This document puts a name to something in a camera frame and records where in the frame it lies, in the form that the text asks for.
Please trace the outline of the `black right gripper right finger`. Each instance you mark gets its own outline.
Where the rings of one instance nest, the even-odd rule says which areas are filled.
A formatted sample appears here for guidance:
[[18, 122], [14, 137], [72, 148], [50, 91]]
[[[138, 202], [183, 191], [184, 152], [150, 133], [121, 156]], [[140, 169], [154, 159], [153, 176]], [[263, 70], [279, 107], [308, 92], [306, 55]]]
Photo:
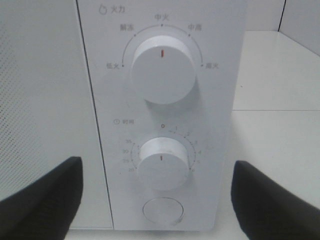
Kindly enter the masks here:
[[318, 240], [320, 210], [277, 184], [247, 161], [237, 160], [231, 203], [250, 240]]

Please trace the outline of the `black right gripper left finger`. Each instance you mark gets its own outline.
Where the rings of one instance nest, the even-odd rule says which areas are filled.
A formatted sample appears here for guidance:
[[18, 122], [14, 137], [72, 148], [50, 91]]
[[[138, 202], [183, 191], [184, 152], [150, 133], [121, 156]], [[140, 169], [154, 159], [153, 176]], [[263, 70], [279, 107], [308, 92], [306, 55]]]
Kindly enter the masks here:
[[83, 195], [83, 162], [72, 156], [0, 202], [2, 240], [63, 240]]

